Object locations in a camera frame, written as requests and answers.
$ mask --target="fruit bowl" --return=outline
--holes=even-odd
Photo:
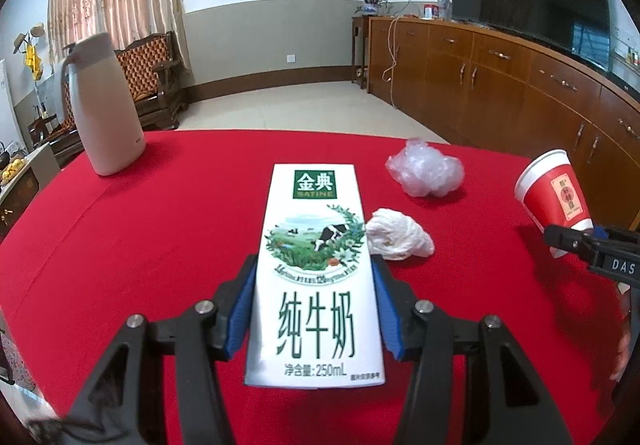
[[[20,169],[22,169],[22,167],[24,167],[24,164],[26,163],[26,158],[16,158],[9,165],[7,165],[2,170],[2,181],[0,182],[0,186],[6,185],[11,180],[13,180],[20,172]]]

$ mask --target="paper cup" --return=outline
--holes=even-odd
[[[562,149],[545,152],[531,162],[518,178],[514,192],[541,232],[548,225],[593,229],[574,168]],[[551,248],[554,257],[565,254],[564,250]]]

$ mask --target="metal screw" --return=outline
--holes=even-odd
[[[127,319],[127,326],[130,328],[137,328],[145,321],[145,316],[140,313],[136,313],[135,315],[130,315]]]
[[[484,323],[488,328],[491,328],[491,329],[496,329],[502,326],[502,321],[500,320],[500,317],[498,317],[497,315],[487,315],[484,318]]]
[[[430,300],[419,300],[415,303],[415,309],[418,313],[431,313],[433,311],[433,302]]]
[[[213,310],[213,303],[210,300],[201,300],[196,303],[195,309],[200,315],[204,315]]]

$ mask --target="plastic bag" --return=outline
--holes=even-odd
[[[386,169],[402,190],[415,198],[433,194],[442,198],[457,189],[465,177],[458,158],[444,156],[420,138],[410,138],[395,156],[389,156]]]
[[[366,225],[370,253],[386,261],[402,261],[410,255],[429,257],[433,239],[413,218],[391,209],[378,209]]]

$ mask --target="table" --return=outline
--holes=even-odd
[[[513,197],[524,158],[439,146],[462,160],[463,186],[443,199],[414,199],[384,167],[403,140],[260,131],[145,136],[145,153],[116,176],[101,178],[78,157],[0,245],[0,263],[11,263],[0,268],[0,305],[59,414],[129,314],[176,316],[235,276],[257,251],[273,164],[287,162],[353,163],[367,218],[381,207],[415,218],[432,235],[435,255],[391,263],[394,275],[451,315],[498,314],[576,445],[586,445],[612,411],[609,375],[620,336],[614,285],[574,256],[551,258]],[[244,386],[244,361],[243,348],[218,368],[240,445],[391,443],[410,364],[385,352],[385,385],[311,392]],[[168,443],[176,445],[173,365],[167,358],[164,397]],[[464,397],[461,362],[455,366],[452,445],[460,439]]]
[[[367,37],[369,37],[369,16],[354,16],[351,21],[351,83],[356,80],[356,39],[362,32],[362,63],[360,66],[360,89],[367,85]]]

